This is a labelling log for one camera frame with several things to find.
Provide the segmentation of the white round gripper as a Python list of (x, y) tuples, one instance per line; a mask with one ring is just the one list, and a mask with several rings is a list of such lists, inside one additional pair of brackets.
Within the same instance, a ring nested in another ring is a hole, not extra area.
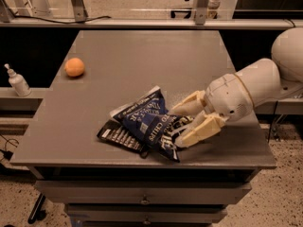
[(227, 118), (238, 121), (252, 110), (252, 99), (241, 80), (235, 74), (225, 74), (205, 91), (190, 94), (169, 110), (169, 114), (196, 115), (175, 139), (175, 145), (189, 148), (220, 132)]

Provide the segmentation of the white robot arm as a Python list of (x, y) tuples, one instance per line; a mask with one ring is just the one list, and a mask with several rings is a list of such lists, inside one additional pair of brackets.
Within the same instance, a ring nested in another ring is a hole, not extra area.
[(238, 121), (257, 106), (302, 91), (303, 28), (278, 35), (269, 59), (260, 59), (233, 74), (213, 80), (175, 105), (171, 114), (190, 115), (193, 121), (175, 139), (188, 148), (218, 132), (228, 121)]

